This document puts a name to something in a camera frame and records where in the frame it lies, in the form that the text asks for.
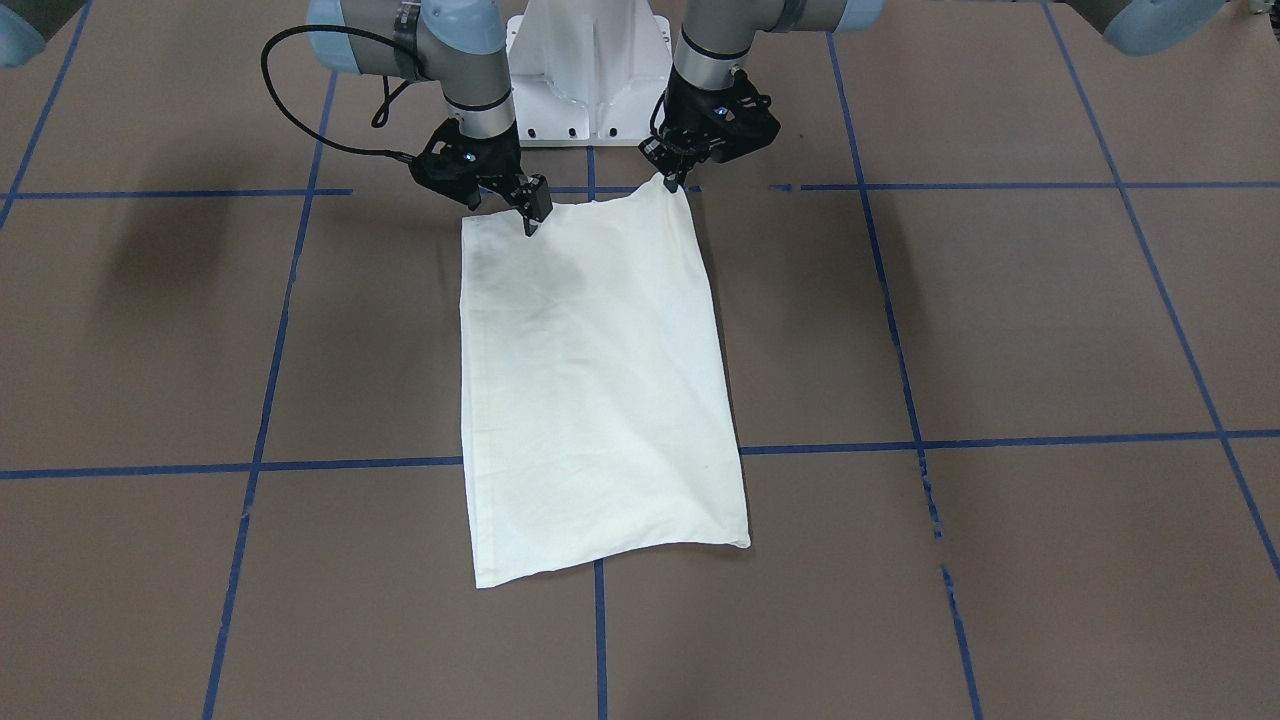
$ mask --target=white cloth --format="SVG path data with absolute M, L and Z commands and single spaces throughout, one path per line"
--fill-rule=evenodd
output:
M 476 587 L 671 542 L 748 547 L 712 297 L 684 191 L 462 222 Z

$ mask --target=light blue joint cap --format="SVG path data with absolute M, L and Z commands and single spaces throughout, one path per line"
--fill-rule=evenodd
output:
M 440 42 L 471 55 L 507 46 L 497 0 L 422 0 L 422 24 Z
M 31 23 L 0 5 L 0 68 L 18 68 L 45 51 L 45 38 Z
M 307 6 L 307 24 L 347 27 L 342 17 L 342 0 L 311 0 Z M 360 73 L 356 54 L 351 50 L 351 36 L 340 32 L 308 32 L 311 50 L 320 63 L 339 73 Z
M 836 32 L 867 29 L 872 27 L 883 9 L 884 0 L 849 0 L 845 4 L 845 14 L 840 15 Z
M 1125 55 L 1151 55 L 1187 40 L 1222 8 L 1222 0 L 1134 0 L 1102 37 Z

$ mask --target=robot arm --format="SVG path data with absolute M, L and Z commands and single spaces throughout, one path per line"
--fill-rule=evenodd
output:
M 480 188 L 497 192 L 524 217 L 526 234 L 547 219 L 547 178 L 520 167 L 506 31 L 494 0 L 312 0 L 307 22 L 371 32 L 413 53 L 352 35 L 311 33 L 316 56 L 334 70 L 439 81 L 449 117 L 408 161 L 419 184 L 472 210 Z
M 1149 55 L 1181 42 L 1221 9 L 1221 0 L 1068 0 L 1126 55 Z M 675 192 L 698 163 L 727 163 L 777 137 L 771 100 L 742 64 L 756 32 L 865 29 L 884 0 L 690 0 L 659 100 L 660 127 L 640 143 Z M 654 119 L 658 109 L 654 108 Z

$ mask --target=white towel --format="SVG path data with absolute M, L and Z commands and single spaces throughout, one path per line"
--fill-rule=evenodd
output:
M 684 191 L 462 222 L 476 587 L 671 542 L 748 547 L 710 290 Z

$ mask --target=white plastic stand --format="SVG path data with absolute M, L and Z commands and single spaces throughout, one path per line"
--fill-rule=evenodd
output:
M 524 147 L 637 145 L 671 73 L 648 0 L 529 0 L 507 23 Z

